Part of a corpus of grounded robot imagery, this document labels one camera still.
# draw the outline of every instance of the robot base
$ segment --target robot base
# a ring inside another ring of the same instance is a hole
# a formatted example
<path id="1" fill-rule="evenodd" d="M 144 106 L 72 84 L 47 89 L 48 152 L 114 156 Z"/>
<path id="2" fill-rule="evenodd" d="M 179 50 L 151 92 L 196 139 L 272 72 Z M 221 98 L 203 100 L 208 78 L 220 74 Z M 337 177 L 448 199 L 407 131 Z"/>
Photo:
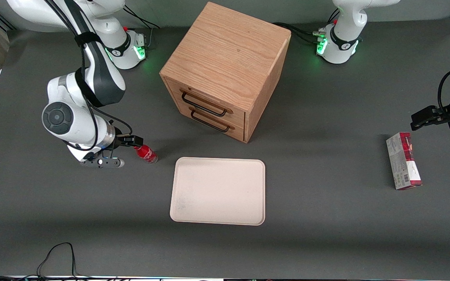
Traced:
<path id="1" fill-rule="evenodd" d="M 326 27 L 320 28 L 319 32 L 325 32 L 329 34 L 334 24 L 329 24 Z M 359 41 L 348 48 L 348 50 L 340 50 L 338 45 L 332 41 L 330 36 L 326 36 L 317 45 L 316 54 L 323 57 L 325 60 L 332 64 L 343 64 L 355 53 L 355 48 L 359 44 Z"/>
<path id="2" fill-rule="evenodd" d="M 131 46 L 125 51 L 121 57 L 116 57 L 109 51 L 110 59 L 118 69 L 132 69 L 146 57 L 145 53 L 145 37 L 132 30 L 126 32 L 130 36 Z"/>

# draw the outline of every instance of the connector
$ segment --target connector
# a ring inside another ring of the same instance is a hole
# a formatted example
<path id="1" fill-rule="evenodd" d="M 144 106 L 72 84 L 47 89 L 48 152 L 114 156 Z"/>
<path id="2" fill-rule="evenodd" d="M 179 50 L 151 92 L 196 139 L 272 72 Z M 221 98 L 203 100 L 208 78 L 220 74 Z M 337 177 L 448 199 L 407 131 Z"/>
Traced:
<path id="1" fill-rule="evenodd" d="M 314 32 L 312 32 L 312 35 L 313 35 L 313 36 L 317 36 L 317 37 L 325 38 L 325 32 L 324 32 L 324 31 L 321 31 L 321 28 L 319 29 L 319 31 L 314 31 Z"/>

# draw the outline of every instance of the box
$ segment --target box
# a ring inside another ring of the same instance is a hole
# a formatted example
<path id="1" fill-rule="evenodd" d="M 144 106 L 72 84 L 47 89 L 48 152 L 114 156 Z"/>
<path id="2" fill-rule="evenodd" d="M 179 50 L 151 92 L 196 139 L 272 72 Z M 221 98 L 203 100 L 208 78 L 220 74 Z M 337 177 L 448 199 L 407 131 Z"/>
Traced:
<path id="1" fill-rule="evenodd" d="M 285 28 L 208 2 L 159 74 L 181 114 L 248 142 L 290 39 Z"/>
<path id="2" fill-rule="evenodd" d="M 395 189 L 408 190 L 422 185 L 413 158 L 411 133 L 397 133 L 386 140 L 386 146 L 388 147 Z"/>

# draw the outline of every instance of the cable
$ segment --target cable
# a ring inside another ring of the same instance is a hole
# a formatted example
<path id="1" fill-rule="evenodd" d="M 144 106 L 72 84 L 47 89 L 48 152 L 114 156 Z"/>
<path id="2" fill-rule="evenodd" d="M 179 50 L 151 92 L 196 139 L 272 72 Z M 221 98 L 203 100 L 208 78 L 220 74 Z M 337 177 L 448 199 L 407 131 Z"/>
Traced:
<path id="1" fill-rule="evenodd" d="M 329 19 L 327 20 L 327 23 L 330 23 L 330 22 L 331 22 L 338 14 L 339 14 L 339 9 L 336 8 L 336 9 L 332 12 L 332 14 L 331 14 L 331 16 L 329 17 Z"/>
<path id="2" fill-rule="evenodd" d="M 84 59 L 84 49 L 81 48 L 81 74 L 82 74 L 82 78 L 84 79 L 84 73 L 86 71 L 86 62 Z M 86 107 L 88 108 L 89 111 L 89 115 L 91 116 L 91 119 L 93 120 L 93 126 L 95 127 L 95 140 L 93 142 L 93 145 L 87 149 L 83 149 L 78 147 L 78 145 L 76 144 L 76 146 L 73 146 L 70 142 L 66 141 L 66 140 L 62 140 L 65 144 L 67 144 L 67 146 L 70 146 L 73 149 L 77 149 L 79 151 L 90 151 L 93 148 L 95 148 L 95 146 L 98 144 L 98 124 L 96 122 L 96 118 L 95 118 L 95 114 L 93 113 L 93 110 L 91 109 L 91 104 L 89 103 L 88 99 L 86 98 L 86 96 L 84 95 L 84 93 L 81 91 L 81 95 L 82 98 L 84 98 L 84 101 L 86 102 Z"/>
<path id="3" fill-rule="evenodd" d="M 72 244 L 69 243 L 69 242 L 63 242 L 63 243 L 60 243 L 60 244 L 56 244 L 55 246 L 53 246 L 53 247 L 50 249 L 50 251 L 48 251 L 48 254 L 46 255 L 46 258 L 38 265 L 38 267 L 37 267 L 37 269 L 36 269 L 36 275 L 37 275 L 38 277 L 41 277 L 41 276 L 42 276 L 42 275 L 41 275 L 41 268 L 42 268 L 43 265 L 46 263 L 46 261 L 48 260 L 48 258 L 50 258 L 50 254 L 52 254 L 52 251 L 53 251 L 56 247 L 61 246 L 61 245 L 64 245 L 64 244 L 69 245 L 69 247 L 70 247 L 70 252 L 72 253 L 72 268 L 71 268 L 72 276 L 76 277 L 76 275 L 80 275 L 80 274 L 77 272 L 76 268 L 75 268 L 75 255 L 74 255 L 74 248 L 72 247 Z"/>
<path id="4" fill-rule="evenodd" d="M 133 14 L 132 12 L 128 11 L 126 8 L 123 9 L 125 12 L 127 12 L 128 14 L 134 16 L 135 18 L 138 18 L 147 28 L 152 29 L 152 27 L 150 27 L 150 25 L 148 25 L 148 23 L 145 22 L 145 20 L 143 18 L 140 18 L 139 16 L 137 16 L 136 14 Z"/>
<path id="5" fill-rule="evenodd" d="M 147 48 L 150 47 L 150 44 L 152 43 L 152 32 L 154 31 L 153 28 L 150 29 L 150 37 L 148 38 L 148 44 L 147 44 Z"/>
<path id="6" fill-rule="evenodd" d="M 57 16 L 64 22 L 66 27 L 74 34 L 74 36 L 77 36 L 77 31 L 73 28 L 72 23 L 67 18 L 64 11 L 62 11 L 53 0 L 45 0 L 45 2 L 48 4 L 48 6 L 50 6 L 50 8 L 52 8 L 52 10 L 55 12 L 55 14 L 57 14 Z M 85 79 L 85 76 L 84 76 L 85 71 L 86 71 L 86 62 L 84 59 L 84 48 L 81 47 L 81 74 L 82 74 L 83 79 Z M 89 106 L 88 99 L 86 98 L 86 96 L 84 95 L 83 92 L 81 92 L 81 94 L 82 94 L 82 97 L 84 98 L 84 100 L 86 101 L 86 107 L 88 108 L 89 114 L 91 115 L 91 119 L 93 120 L 93 125 L 95 126 L 95 140 L 93 141 L 93 145 L 87 149 L 83 149 L 83 148 L 79 147 L 78 144 L 76 144 L 74 146 L 70 142 L 67 142 L 66 140 L 62 140 L 62 141 L 65 144 L 67 144 L 67 146 L 70 146 L 73 149 L 77 149 L 79 151 L 90 151 L 93 148 L 95 148 L 95 146 L 98 144 L 98 124 L 96 122 L 95 114 L 93 113 L 93 110 L 91 110 L 91 107 Z"/>
<path id="7" fill-rule="evenodd" d="M 450 71 L 446 73 L 439 84 L 439 91 L 437 92 L 437 102 L 439 103 L 439 108 L 441 109 L 442 113 L 447 116 L 447 118 L 450 120 L 450 115 L 445 111 L 445 108 L 442 104 L 442 87 L 445 82 L 445 80 L 449 77 Z"/>
<path id="8" fill-rule="evenodd" d="M 64 14 L 64 11 L 62 11 L 57 4 L 53 0 L 45 0 L 45 2 L 52 8 L 52 10 L 57 14 L 57 16 L 62 20 L 62 22 L 66 25 L 66 27 L 74 34 L 74 36 L 77 36 L 77 32 L 74 29 L 72 23 L 69 21 L 67 16 Z"/>
<path id="9" fill-rule="evenodd" d="M 132 129 L 132 127 L 131 127 L 128 123 L 126 123 L 125 121 L 123 121 L 123 120 L 121 120 L 121 119 L 119 119 L 119 118 L 117 118 L 117 117 L 114 117 L 114 116 L 112 116 L 112 115 L 110 115 L 110 114 L 107 114 L 107 113 L 103 112 L 102 110 L 99 110 L 98 108 L 96 108 L 96 107 L 93 106 L 93 105 L 91 105 L 91 107 L 93 107 L 93 109 L 94 109 L 95 111 L 97 111 L 97 112 L 99 112 L 99 113 L 101 113 L 101 114 L 103 114 L 103 115 L 105 115 L 105 116 L 107 116 L 107 117 L 110 117 L 110 118 L 112 118 L 112 119 L 114 119 L 114 120 L 116 120 L 116 121 L 119 121 L 120 123 L 123 123 L 123 124 L 128 128 L 128 130 L 130 130 L 130 132 L 129 132 L 128 134 L 122 133 L 122 134 L 120 134 L 120 135 L 123 135 L 124 137 L 127 137 L 128 135 L 133 134 L 133 129 Z"/>
<path id="10" fill-rule="evenodd" d="M 311 44 L 318 44 L 317 41 L 308 40 L 308 39 L 306 39 L 305 37 L 302 36 L 302 34 L 313 36 L 311 32 L 307 32 L 305 30 L 301 30 L 300 28 L 295 27 L 293 25 L 289 25 L 287 23 L 273 23 L 273 24 L 274 25 L 278 25 L 279 27 L 284 27 L 285 29 L 291 30 L 291 32 L 294 35 L 296 35 L 297 37 L 299 37 L 301 40 L 303 40 L 305 42 L 308 42 L 308 43 L 311 43 Z"/>
<path id="11" fill-rule="evenodd" d="M 155 26 L 155 27 L 157 27 L 157 28 L 161 28 L 159 25 L 156 25 L 155 23 L 151 23 L 150 21 L 147 21 L 147 20 L 145 20 L 145 19 L 143 19 L 143 18 L 140 18 L 132 9 L 130 9 L 130 7 L 128 7 L 127 5 L 125 5 L 125 7 L 126 7 L 126 9 L 128 9 L 129 11 L 129 14 L 131 14 L 132 16 L 134 16 L 134 17 L 136 17 L 136 18 L 138 18 L 140 21 L 142 21 L 142 22 L 145 22 L 145 23 L 149 23 L 150 25 L 153 25 L 153 26 Z"/>

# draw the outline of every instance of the green led light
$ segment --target green led light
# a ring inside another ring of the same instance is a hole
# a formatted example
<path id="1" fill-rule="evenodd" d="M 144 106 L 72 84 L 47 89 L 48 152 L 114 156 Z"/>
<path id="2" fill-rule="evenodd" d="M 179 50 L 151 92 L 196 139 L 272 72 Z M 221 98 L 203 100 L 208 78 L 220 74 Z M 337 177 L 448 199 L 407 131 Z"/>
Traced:
<path id="1" fill-rule="evenodd" d="M 145 59 L 145 48 L 133 46 L 133 49 L 140 60 Z"/>
<path id="2" fill-rule="evenodd" d="M 327 39 L 324 38 L 324 40 L 322 40 L 322 42 L 319 43 L 319 46 L 317 47 L 317 53 L 319 55 L 322 55 L 325 51 L 325 47 L 327 46 Z"/>
<path id="3" fill-rule="evenodd" d="M 359 40 L 357 40 L 356 42 L 355 42 L 355 47 L 354 47 L 354 50 L 352 51 L 352 55 L 355 53 L 355 50 L 357 50 L 357 45 L 359 44 Z"/>
<path id="4" fill-rule="evenodd" d="M 109 59 L 111 59 L 111 62 L 112 62 L 111 54 L 109 53 L 109 51 L 107 50 L 107 48 L 105 48 L 105 52 L 107 52 L 107 55 L 109 56 Z"/>

